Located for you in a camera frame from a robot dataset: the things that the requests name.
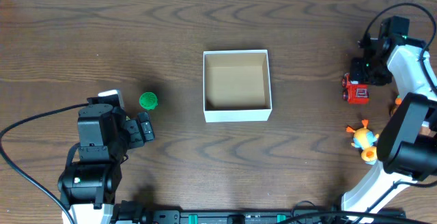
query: yellow toy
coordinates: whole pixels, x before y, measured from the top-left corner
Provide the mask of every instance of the yellow toy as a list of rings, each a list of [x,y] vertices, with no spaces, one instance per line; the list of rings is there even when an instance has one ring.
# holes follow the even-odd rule
[[[375,164],[378,159],[376,156],[376,141],[379,138],[379,134],[373,135],[372,131],[367,129],[367,125],[369,125],[369,120],[361,121],[363,123],[364,128],[360,128],[358,130],[354,130],[350,126],[346,128],[346,132],[354,133],[354,142],[351,145],[355,148],[361,148],[363,152],[361,152],[361,158],[370,165]]]

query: cable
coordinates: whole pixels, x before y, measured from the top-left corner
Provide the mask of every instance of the cable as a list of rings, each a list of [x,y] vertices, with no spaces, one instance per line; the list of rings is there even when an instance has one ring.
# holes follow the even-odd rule
[[[382,14],[384,14],[385,12],[387,12],[393,8],[398,8],[401,6],[412,6],[414,8],[419,8],[422,12],[425,12],[425,14],[427,14],[429,19],[431,20],[432,27],[433,27],[433,33],[432,33],[431,39],[429,39],[429,42],[422,48],[422,51],[419,55],[419,62],[421,65],[422,72],[425,75],[425,78],[426,78],[429,86],[431,86],[432,91],[437,96],[437,87],[434,85],[434,82],[432,81],[431,76],[429,75],[428,71],[426,70],[425,63],[424,63],[425,59],[423,58],[423,55],[425,54],[426,49],[429,48],[432,41],[434,40],[434,37],[436,36],[437,26],[436,26],[436,21],[434,20],[434,17],[432,16],[432,14],[428,10],[426,10],[426,8],[424,8],[422,5],[418,5],[415,3],[398,3],[396,5],[392,5],[391,7],[387,8],[385,10],[382,10],[380,13],[378,13],[378,15],[375,16],[375,18],[372,21],[370,21],[369,25],[366,28],[366,31],[364,32],[363,41],[367,37],[367,34],[369,33],[370,27],[373,25],[373,23],[376,21],[376,19],[379,16],[381,16]]]
[[[373,203],[370,207],[366,209],[365,213],[371,212],[376,206],[378,206],[378,204],[380,204],[382,200],[384,200],[384,198],[386,198],[393,190],[395,190],[399,185],[402,184],[406,184],[408,186],[413,186],[413,187],[419,187],[419,188],[430,188],[430,187],[437,186],[437,180],[428,184],[417,184],[411,182],[394,182],[393,185],[391,185],[391,187],[383,195],[381,195],[381,197],[378,198],[378,200],[375,201],[375,203]],[[363,218],[360,217],[352,224],[358,224],[362,219]]]
[[[17,127],[17,126],[20,126],[21,124],[24,124],[26,122],[30,122],[31,120],[35,120],[35,119],[38,119],[40,117],[45,117],[45,116],[48,116],[48,115],[53,115],[53,114],[60,113],[62,111],[67,111],[67,110],[70,110],[70,109],[75,109],[75,108],[79,108],[79,107],[85,107],[87,105],[88,104],[76,104],[76,105],[73,105],[73,106],[70,106],[70,107],[66,107],[66,108],[62,108],[62,109],[58,109],[58,110],[55,110],[55,111],[49,111],[49,112],[42,113],[42,114],[39,114],[39,115],[34,115],[32,117],[28,117],[28,118],[23,119],[23,120],[21,120],[19,122],[16,122],[16,123],[14,123],[12,125],[9,125],[7,128],[3,129],[0,132],[0,154],[3,157],[3,159],[5,159],[5,161],[8,163],[8,165],[13,170],[15,170],[22,177],[24,177],[24,179],[30,181],[30,183],[32,183],[34,186],[39,188],[43,193],[48,195],[62,209],[62,211],[66,214],[66,216],[68,217],[68,220],[71,222],[71,224],[74,224],[74,219],[72,218],[71,214],[68,212],[67,208],[61,203],[61,201],[56,196],[54,196],[53,193],[51,193],[48,189],[43,187],[38,181],[36,181],[31,176],[26,174],[22,169],[20,169],[20,167],[18,165],[16,165],[14,162],[12,162],[11,158],[9,158],[9,156],[6,154],[5,150],[3,149],[3,145],[1,143],[1,138],[9,130],[11,130],[11,129]]]
[[[123,161],[120,164],[126,162],[128,159],[129,159],[129,156],[127,154],[124,155]]]
[[[73,162],[74,155],[76,154],[77,148],[81,146],[80,143],[75,143],[69,150],[67,154],[66,168],[68,168]]]
[[[304,200],[304,201],[300,201],[300,202],[298,202],[293,208],[292,208],[292,217],[294,217],[294,209],[296,209],[297,207],[299,207],[299,205],[301,205],[301,204],[311,204],[313,207],[315,207],[315,204],[313,204],[313,203],[311,203],[310,201],[308,201],[308,200]]]
[[[352,211],[325,211],[325,212],[314,212],[314,213],[302,214],[300,216],[288,218],[284,221],[278,222],[277,224],[289,224],[289,223],[293,223],[294,221],[297,221],[300,219],[310,219],[313,217],[324,217],[324,216],[359,216],[359,217],[378,219],[380,221],[384,221],[387,223],[426,224],[425,222],[422,222],[422,221],[414,221],[414,220],[410,220],[410,219],[403,219],[403,218],[398,218],[398,217],[393,217],[393,216],[384,216],[381,214],[371,214],[371,213],[352,212]]]

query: black base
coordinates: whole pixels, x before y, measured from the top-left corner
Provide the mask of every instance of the black base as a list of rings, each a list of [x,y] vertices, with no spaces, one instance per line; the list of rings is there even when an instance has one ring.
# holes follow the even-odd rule
[[[294,216],[324,211],[321,208],[298,208],[294,210]],[[381,210],[378,214],[386,216],[395,216],[406,218],[403,210]],[[291,218],[290,211],[254,211],[254,212],[191,212],[177,210],[155,211],[153,224],[261,224],[261,223],[278,223]],[[312,218],[300,220],[302,224],[342,224],[346,219],[331,219],[321,220],[320,218]],[[373,224],[383,223],[374,219]]]

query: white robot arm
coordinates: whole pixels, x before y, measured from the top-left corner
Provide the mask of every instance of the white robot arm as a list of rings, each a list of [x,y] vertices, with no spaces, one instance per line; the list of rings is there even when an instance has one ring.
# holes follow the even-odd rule
[[[429,53],[425,51],[432,40],[425,44],[408,39],[408,23],[408,19],[394,16],[383,21],[378,39],[368,38],[366,32],[367,39],[363,39],[365,45],[362,46],[365,58],[352,60],[351,72],[355,71],[361,83],[384,85],[391,82],[393,75],[400,98],[407,99],[408,104],[402,104],[401,114],[395,114],[381,134],[377,149],[380,160],[358,185],[342,196],[342,210],[377,213],[409,187],[408,183],[414,184],[436,173],[435,139],[418,136],[420,126],[435,128],[436,122],[433,112],[437,78],[429,63]],[[348,218],[356,223],[373,221],[357,220],[355,216]]]
[[[393,74],[397,84],[397,89],[401,99],[404,99],[408,93],[422,94],[430,100],[436,100],[436,94],[432,91],[427,82],[420,63],[417,61],[421,53],[421,48],[415,46],[396,46],[387,61],[387,68]],[[429,64],[429,53],[424,54],[426,70],[431,73],[433,82],[437,83],[437,78],[432,72]],[[411,176],[405,176],[400,173],[386,173],[383,163],[378,161],[369,173],[356,185],[351,191],[342,196],[341,209],[347,211],[365,212],[370,206],[378,201],[393,185],[394,182],[417,182]],[[387,203],[392,200],[398,193],[407,188],[408,185],[402,184],[393,189],[389,195],[375,206],[370,212],[377,213]],[[351,216],[350,220],[355,221],[357,218]],[[373,219],[361,219],[361,223],[370,223]]]

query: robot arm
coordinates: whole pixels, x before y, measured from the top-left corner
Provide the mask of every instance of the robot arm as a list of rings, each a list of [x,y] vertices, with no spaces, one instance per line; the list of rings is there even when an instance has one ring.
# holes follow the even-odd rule
[[[398,16],[384,20],[378,39],[363,40],[364,58],[352,60],[351,76],[360,83],[384,85],[393,75],[403,102],[381,133],[379,161],[342,196],[342,210],[377,213],[408,187],[401,184],[394,188],[393,183],[415,183],[437,174],[436,139],[419,135],[422,126],[437,128],[437,95],[432,86],[437,78],[427,51],[420,61],[425,43],[408,37],[408,24],[408,19]]]
[[[118,221],[150,223],[149,212],[136,203],[115,204],[115,192],[122,179],[120,165],[129,149],[142,147],[155,137],[146,112],[128,119],[118,90],[88,98],[79,111],[80,144],[68,152],[64,172],[59,177],[61,202],[75,224],[109,224]],[[77,162],[72,162],[79,149]],[[64,223],[70,223],[63,212]]]

